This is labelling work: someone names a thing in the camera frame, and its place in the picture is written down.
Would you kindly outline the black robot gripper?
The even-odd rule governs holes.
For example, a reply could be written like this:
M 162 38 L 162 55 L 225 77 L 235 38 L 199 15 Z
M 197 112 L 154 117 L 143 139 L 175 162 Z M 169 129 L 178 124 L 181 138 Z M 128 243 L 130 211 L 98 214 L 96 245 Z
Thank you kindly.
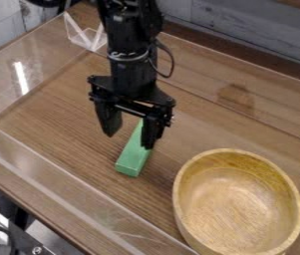
M 112 136 L 122 127 L 122 113 L 143 119 L 142 147 L 153 149 L 163 128 L 170 126 L 174 99 L 157 86 L 157 49 L 142 54 L 108 54 L 111 73 L 91 75 L 90 100 L 103 133 Z

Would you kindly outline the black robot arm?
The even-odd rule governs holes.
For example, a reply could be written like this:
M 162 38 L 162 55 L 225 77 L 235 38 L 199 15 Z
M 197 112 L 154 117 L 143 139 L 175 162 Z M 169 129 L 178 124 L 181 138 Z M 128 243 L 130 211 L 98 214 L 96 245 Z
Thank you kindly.
M 91 75 L 90 100 L 106 135 L 122 127 L 122 114 L 143 119 L 141 146 L 153 148 L 170 126 L 175 101 L 157 86 L 157 52 L 166 46 L 157 39 L 162 15 L 155 0 L 96 0 L 107 33 L 111 73 Z

